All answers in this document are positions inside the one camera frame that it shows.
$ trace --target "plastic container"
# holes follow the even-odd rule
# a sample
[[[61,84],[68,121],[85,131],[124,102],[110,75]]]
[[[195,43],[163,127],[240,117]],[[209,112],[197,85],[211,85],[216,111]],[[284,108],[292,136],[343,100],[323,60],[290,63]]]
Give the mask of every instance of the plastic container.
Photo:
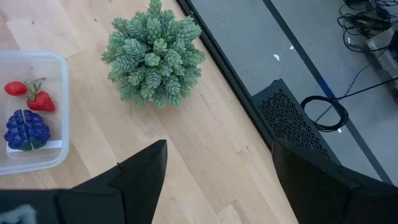
[[[34,111],[49,126],[48,143],[33,151],[10,149],[4,140],[8,118],[16,110],[28,110],[26,98],[9,96],[11,81],[30,82],[45,77],[42,90],[51,96],[55,112]],[[45,169],[61,163],[69,151],[69,87],[65,59],[52,52],[0,51],[0,175]]]

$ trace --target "metal grate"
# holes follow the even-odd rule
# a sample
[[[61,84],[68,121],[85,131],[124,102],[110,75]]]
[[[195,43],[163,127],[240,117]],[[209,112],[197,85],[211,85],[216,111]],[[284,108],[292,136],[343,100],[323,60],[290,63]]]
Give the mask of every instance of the metal grate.
[[[283,80],[276,80],[252,97],[258,108],[267,141],[283,139],[340,164],[314,123],[305,113]]]
[[[315,137],[303,115],[297,111],[295,104],[281,89],[262,101],[259,108],[276,138],[285,139],[296,146],[309,149],[330,159],[328,151]]]

